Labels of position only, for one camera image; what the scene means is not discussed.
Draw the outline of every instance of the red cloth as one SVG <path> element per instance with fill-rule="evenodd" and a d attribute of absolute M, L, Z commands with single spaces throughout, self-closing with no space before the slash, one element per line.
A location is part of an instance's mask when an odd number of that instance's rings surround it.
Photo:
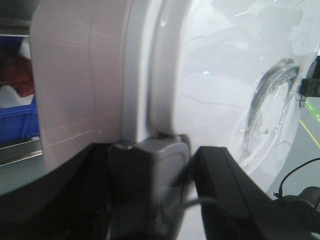
<path fill-rule="evenodd" d="M 0 46 L 0 87 L 12 86 L 21 98 L 35 93 L 31 60 Z"/>

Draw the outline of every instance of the white appliance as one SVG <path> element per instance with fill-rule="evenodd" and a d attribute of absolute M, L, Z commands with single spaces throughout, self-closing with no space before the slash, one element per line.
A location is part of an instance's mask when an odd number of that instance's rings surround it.
<path fill-rule="evenodd" d="M 91 142 L 227 147 L 267 190 L 292 146 L 318 0 L 39 3 L 30 44 L 47 171 Z"/>

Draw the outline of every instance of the washing machine door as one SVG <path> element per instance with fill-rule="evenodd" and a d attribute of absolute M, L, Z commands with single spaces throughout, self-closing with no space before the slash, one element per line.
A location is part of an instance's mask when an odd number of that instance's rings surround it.
<path fill-rule="evenodd" d="M 266 191 L 291 149 L 298 88 L 319 50 L 317 0 L 167 0 L 154 37 L 150 122 L 192 153 L 227 147 Z"/>

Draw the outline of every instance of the yellow floor line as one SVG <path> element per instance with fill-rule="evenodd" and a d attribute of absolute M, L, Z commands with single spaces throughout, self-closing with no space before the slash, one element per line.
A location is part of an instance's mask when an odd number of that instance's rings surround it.
<path fill-rule="evenodd" d="M 312 134 L 312 132 L 309 130 L 309 128 L 306 126 L 306 124 L 300 119 L 301 125 L 304 127 L 304 129 L 307 131 L 307 133 L 310 135 L 312 140 L 315 142 L 315 144 L 320 148 L 320 143 L 316 139 L 316 137 Z"/>

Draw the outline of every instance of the blue plastic bin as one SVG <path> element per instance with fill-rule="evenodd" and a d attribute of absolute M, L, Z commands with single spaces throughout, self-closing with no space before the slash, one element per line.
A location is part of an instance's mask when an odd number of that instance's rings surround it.
<path fill-rule="evenodd" d="M 30 105 L 0 108 L 0 143 L 40 136 L 35 98 Z"/>

